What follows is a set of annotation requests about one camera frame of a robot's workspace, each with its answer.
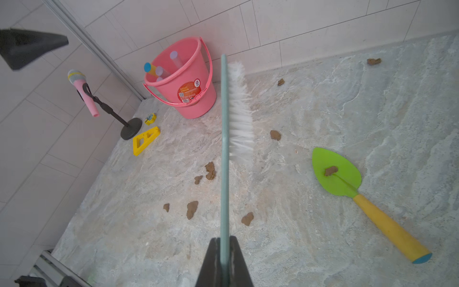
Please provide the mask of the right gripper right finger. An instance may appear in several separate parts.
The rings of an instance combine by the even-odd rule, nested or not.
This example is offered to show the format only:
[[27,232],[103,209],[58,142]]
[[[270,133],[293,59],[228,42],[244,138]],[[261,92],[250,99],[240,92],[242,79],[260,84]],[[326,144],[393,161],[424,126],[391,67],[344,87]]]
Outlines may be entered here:
[[229,243],[229,285],[254,287],[237,238],[230,236]]

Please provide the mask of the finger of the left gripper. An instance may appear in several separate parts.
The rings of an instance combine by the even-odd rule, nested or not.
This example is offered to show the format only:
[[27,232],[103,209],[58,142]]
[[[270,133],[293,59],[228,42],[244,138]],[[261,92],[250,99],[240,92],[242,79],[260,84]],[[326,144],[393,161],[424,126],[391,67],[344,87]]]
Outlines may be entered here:
[[69,44],[68,37],[23,29],[1,30],[1,57],[18,71],[48,52]]

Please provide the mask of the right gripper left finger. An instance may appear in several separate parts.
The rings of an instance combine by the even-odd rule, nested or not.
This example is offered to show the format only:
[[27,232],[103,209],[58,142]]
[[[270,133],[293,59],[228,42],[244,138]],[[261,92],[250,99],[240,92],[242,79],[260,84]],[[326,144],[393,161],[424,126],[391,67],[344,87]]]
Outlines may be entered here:
[[212,238],[209,242],[202,267],[200,269],[195,287],[220,287],[220,238]]

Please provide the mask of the yellow shovel yellow handle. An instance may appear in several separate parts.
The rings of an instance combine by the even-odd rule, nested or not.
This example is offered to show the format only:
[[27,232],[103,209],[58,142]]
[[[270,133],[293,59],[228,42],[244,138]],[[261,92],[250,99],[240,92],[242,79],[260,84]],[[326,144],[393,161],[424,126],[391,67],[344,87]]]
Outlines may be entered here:
[[144,67],[143,67],[143,68],[144,68],[144,71],[145,71],[147,74],[152,75],[152,76],[154,76],[154,77],[157,76],[157,74],[156,74],[156,68],[157,68],[157,67],[154,66],[152,63],[147,62],[146,64],[144,64]]

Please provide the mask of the green leaf trowel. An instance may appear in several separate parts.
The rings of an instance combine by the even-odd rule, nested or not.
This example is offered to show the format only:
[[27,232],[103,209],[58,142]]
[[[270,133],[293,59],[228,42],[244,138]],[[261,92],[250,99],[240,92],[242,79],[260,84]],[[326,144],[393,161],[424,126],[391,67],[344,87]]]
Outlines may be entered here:
[[351,198],[412,264],[423,264],[431,259],[432,252],[358,192],[362,176],[353,163],[333,151],[319,147],[313,149],[311,160],[314,174],[322,188],[335,196]]

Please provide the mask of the purple square shovel pink handle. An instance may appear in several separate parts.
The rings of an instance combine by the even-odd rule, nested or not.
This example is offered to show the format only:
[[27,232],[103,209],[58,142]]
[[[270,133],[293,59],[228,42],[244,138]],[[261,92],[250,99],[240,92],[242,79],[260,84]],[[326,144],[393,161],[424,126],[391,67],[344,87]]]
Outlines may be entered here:
[[170,53],[170,59],[173,62],[176,69],[181,69],[185,62],[181,59],[180,54],[177,51],[172,51]]

